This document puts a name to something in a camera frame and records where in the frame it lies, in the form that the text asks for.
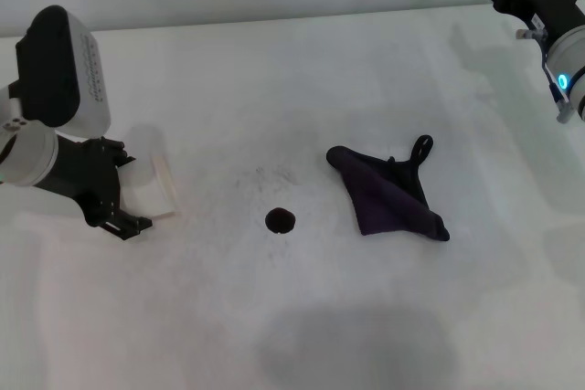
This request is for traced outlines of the dark purple rag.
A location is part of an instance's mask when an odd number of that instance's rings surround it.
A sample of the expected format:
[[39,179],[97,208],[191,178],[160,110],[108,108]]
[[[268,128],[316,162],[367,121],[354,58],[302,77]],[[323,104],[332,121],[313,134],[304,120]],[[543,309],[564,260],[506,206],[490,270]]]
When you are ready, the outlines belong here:
[[450,234],[442,218],[426,200],[419,169],[433,146],[430,135],[421,135],[410,157],[399,162],[386,161],[335,146],[326,161],[339,172],[364,236],[405,231],[431,240],[447,242]]

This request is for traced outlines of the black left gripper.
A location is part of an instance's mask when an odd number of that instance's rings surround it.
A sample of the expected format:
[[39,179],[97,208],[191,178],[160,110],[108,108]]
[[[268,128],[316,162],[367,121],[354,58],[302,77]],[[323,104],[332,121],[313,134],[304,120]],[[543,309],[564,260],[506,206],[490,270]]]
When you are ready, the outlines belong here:
[[56,159],[36,187],[73,200],[91,227],[100,227],[121,240],[139,236],[153,226],[143,216],[120,210],[117,168],[135,160],[123,142],[101,137],[74,142],[57,137]]

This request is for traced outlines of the small dark brown ball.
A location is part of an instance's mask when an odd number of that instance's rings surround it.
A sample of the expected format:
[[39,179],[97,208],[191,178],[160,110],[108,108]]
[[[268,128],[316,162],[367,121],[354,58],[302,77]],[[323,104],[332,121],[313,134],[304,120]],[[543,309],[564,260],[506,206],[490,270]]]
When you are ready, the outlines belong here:
[[287,234],[295,224],[295,215],[282,207],[273,208],[265,217],[265,226],[274,234]]

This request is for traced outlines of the white paper cup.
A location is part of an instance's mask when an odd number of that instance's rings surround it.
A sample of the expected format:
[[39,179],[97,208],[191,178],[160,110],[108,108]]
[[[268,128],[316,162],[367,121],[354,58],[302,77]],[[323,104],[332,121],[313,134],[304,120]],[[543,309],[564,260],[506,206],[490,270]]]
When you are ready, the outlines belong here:
[[176,215],[176,185],[166,160],[162,132],[153,125],[139,124],[129,130],[123,142],[134,160],[118,172],[122,208],[153,221]]

